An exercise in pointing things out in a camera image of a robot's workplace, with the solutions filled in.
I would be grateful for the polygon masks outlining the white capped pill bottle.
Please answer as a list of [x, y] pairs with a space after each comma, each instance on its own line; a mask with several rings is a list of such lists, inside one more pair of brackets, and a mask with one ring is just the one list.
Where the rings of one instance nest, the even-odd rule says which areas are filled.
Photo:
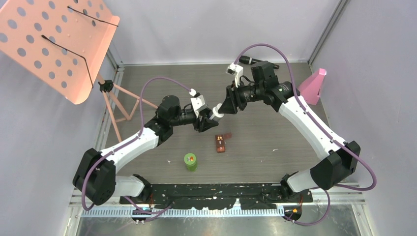
[[222, 103], [218, 103], [216, 106], [212, 108], [211, 112], [209, 113], [209, 120], [219, 122], [224, 117], [224, 114], [219, 112], [221, 106]]

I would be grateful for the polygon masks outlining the brown translucent pill container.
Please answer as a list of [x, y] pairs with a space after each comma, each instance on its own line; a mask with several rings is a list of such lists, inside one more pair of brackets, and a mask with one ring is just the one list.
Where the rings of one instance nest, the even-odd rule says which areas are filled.
[[216, 146], [217, 153], [224, 153], [226, 151], [225, 141], [231, 137], [232, 137], [231, 132], [215, 135], [215, 146]]

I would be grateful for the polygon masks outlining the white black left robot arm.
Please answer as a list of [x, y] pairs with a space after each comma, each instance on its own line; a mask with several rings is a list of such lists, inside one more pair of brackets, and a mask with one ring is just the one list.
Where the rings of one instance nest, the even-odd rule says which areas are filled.
[[178, 97], [168, 95], [139, 132], [101, 151], [88, 149], [72, 181], [82, 193], [82, 203], [89, 199], [99, 206], [111, 197], [129, 197], [146, 203], [152, 194], [151, 184], [138, 174], [122, 177], [118, 172], [139, 155], [167, 141], [175, 126], [191, 124], [197, 132], [218, 126], [223, 118], [219, 112], [221, 106], [217, 104], [211, 109], [199, 95], [191, 98], [190, 107], [181, 107]]

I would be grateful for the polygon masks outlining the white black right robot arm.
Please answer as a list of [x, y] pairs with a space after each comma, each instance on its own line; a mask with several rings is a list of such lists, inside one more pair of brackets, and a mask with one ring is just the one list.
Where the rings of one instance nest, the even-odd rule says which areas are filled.
[[234, 81], [226, 87], [226, 98], [218, 107], [218, 113], [236, 114], [249, 102], [263, 101], [301, 133], [320, 160], [310, 169], [282, 178], [280, 190], [284, 200], [293, 202], [306, 189], [329, 190], [355, 172], [357, 160], [353, 155], [360, 153], [358, 143], [348, 143], [336, 135], [308, 108], [291, 82], [279, 82], [270, 62], [262, 61], [251, 66], [254, 81], [248, 85], [241, 81], [242, 66], [232, 63], [226, 72], [234, 76]]

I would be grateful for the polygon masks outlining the green black pill bottle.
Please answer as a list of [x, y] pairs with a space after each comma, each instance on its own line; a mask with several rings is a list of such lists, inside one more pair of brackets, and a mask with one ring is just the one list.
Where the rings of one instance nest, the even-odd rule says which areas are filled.
[[184, 156], [184, 163], [186, 165], [187, 170], [193, 172], [197, 169], [197, 158], [196, 155], [193, 153], [187, 153]]

